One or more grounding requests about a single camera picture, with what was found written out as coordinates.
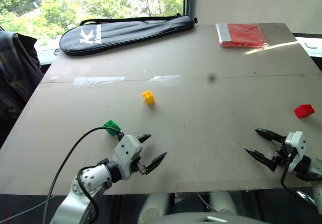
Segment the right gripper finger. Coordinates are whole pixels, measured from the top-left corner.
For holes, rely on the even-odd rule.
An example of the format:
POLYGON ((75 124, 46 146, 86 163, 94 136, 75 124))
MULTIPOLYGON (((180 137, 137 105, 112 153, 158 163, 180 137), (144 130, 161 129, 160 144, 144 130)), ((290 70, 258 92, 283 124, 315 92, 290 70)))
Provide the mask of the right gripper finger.
POLYGON ((260 162, 261 164, 265 165, 268 168, 274 168, 274 162, 268 158, 266 158, 262 153, 247 148, 244 146, 245 151, 252 157, 254 158, 256 161, 260 162))
POLYGON ((270 130, 267 129, 263 129, 263 128, 256 128, 255 132, 261 136, 262 138, 268 140, 268 141, 276 141, 278 143, 283 143, 286 139, 285 136, 281 136, 275 132, 272 132, 270 130))

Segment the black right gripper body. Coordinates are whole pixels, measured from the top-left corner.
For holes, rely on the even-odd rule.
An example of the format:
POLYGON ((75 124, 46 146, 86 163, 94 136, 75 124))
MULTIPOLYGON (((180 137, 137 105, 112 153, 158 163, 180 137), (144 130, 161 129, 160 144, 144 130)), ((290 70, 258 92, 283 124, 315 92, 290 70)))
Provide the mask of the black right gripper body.
POLYGON ((285 142, 282 142, 281 144, 279 144, 278 149, 275 151, 272 157, 273 167, 270 170, 274 172, 277 166, 285 166, 287 160, 293 160, 293 159, 294 159, 293 147, 289 144, 286 144, 285 142))

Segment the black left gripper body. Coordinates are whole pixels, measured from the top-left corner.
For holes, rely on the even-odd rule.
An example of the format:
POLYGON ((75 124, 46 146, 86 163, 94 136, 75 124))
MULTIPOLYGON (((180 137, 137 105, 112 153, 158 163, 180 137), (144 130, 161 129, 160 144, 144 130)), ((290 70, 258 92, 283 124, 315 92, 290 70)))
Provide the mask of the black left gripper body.
POLYGON ((129 173, 132 175, 136 172, 139 172, 141 175, 147 175, 148 169, 147 167, 140 162, 141 156, 139 154, 135 154, 131 159, 129 165, 129 173))

